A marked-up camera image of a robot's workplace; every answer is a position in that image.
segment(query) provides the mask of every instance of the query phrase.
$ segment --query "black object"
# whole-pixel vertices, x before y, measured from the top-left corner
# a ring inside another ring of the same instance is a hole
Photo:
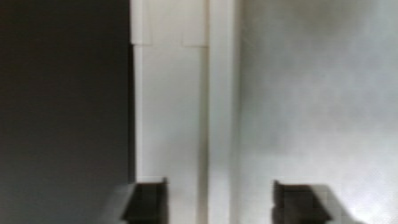
[[[138,184],[123,219],[131,224],[168,224],[168,182]]]
[[[333,218],[310,185],[274,183],[274,224],[324,224]]]

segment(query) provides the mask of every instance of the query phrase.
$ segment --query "wall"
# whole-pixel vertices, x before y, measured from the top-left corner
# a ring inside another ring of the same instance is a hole
[[[0,223],[95,224],[129,183],[129,1],[0,11]]]
[[[398,221],[397,10],[244,1],[241,223],[271,223],[276,179],[328,184],[365,223]]]

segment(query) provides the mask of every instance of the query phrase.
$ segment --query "dark wall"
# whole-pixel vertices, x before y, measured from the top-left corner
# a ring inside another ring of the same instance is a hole
[[[0,223],[97,223],[129,182],[129,0],[0,1]]]

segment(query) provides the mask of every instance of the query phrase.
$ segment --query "door frame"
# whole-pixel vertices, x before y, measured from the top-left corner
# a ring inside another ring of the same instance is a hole
[[[211,0],[209,224],[239,223],[241,0]]]

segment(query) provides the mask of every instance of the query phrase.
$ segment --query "white wall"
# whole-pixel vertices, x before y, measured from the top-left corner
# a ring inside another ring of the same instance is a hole
[[[246,0],[241,223],[273,181],[328,184],[354,218],[398,222],[398,2]]]
[[[170,181],[171,223],[207,220],[207,1],[134,1],[138,178]]]

